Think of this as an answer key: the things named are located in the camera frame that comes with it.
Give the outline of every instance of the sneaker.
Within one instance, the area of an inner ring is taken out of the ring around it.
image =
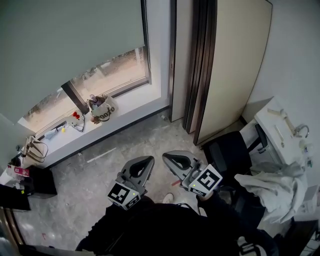
[[[172,204],[172,203],[174,202],[174,200],[175,200],[174,194],[168,193],[168,194],[164,197],[162,203],[163,203],[163,204]]]

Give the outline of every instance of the window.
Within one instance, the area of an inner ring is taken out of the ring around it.
[[[147,48],[133,49],[106,60],[63,84],[19,120],[36,134],[49,131],[77,108],[86,114],[90,95],[117,97],[149,81]]]

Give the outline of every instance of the white towel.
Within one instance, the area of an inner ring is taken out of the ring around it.
[[[251,167],[257,175],[237,174],[234,178],[248,192],[260,198],[267,212],[263,220],[283,223],[291,219],[301,206],[308,188],[304,170],[296,162],[278,165],[262,162]]]

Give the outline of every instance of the window sill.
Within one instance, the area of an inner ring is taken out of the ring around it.
[[[85,115],[83,132],[67,127],[65,132],[59,132],[50,140],[42,139],[41,141],[48,146],[48,154],[45,162],[39,166],[48,167],[94,141],[169,104],[168,99],[161,98],[160,90],[152,84],[142,85],[114,100],[119,109],[107,123],[93,124],[90,121],[91,113],[89,112]]]

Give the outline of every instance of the white bag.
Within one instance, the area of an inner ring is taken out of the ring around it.
[[[105,101],[96,109],[92,109],[90,104],[89,107],[93,117],[98,118],[100,122],[107,122],[109,121],[111,115],[118,110],[118,106],[111,96],[103,95],[103,97],[105,98]]]
[[[47,144],[37,140],[33,136],[30,136],[26,138],[25,141],[21,164],[25,168],[29,166],[37,166],[45,161],[47,154]]]

